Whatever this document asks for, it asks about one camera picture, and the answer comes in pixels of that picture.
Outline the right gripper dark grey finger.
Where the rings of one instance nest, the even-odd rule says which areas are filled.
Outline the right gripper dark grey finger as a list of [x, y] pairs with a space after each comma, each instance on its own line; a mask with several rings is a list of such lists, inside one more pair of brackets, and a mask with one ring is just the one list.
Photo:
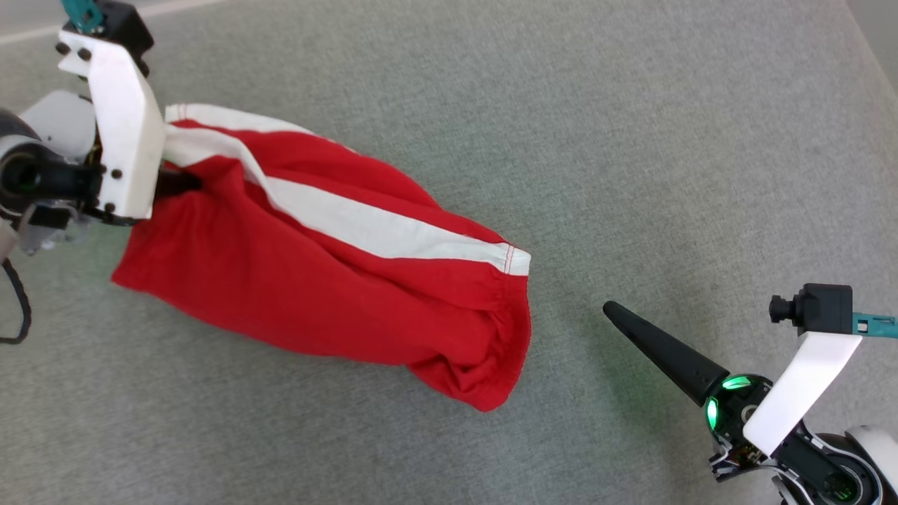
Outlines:
[[603, 304], [610, 322], [698, 406], [730, 372], [616, 301]]

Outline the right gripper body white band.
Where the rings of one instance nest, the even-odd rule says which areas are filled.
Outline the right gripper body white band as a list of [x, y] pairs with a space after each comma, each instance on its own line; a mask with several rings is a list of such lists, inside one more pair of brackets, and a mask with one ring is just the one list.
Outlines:
[[726, 377], [705, 402], [716, 444], [710, 470], [718, 482], [767, 470], [793, 483], [862, 483], [862, 461], [806, 428], [804, 416], [862, 342], [859, 335], [805, 333], [776, 382], [752, 374]]

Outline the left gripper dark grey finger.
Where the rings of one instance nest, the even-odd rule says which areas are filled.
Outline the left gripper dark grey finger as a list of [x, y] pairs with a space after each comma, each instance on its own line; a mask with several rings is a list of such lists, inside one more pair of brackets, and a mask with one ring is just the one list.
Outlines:
[[154, 190], [154, 201], [173, 198], [202, 188], [202, 179], [192, 173], [170, 168], [160, 169]]

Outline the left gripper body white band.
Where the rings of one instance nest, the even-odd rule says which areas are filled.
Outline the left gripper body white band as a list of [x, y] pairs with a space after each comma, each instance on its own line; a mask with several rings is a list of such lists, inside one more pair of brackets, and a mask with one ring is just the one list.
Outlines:
[[3, 253], [153, 213], [166, 122], [144, 74], [121, 44], [61, 31], [59, 45], [59, 68], [84, 78], [88, 95], [54, 90], [23, 113], [2, 111]]

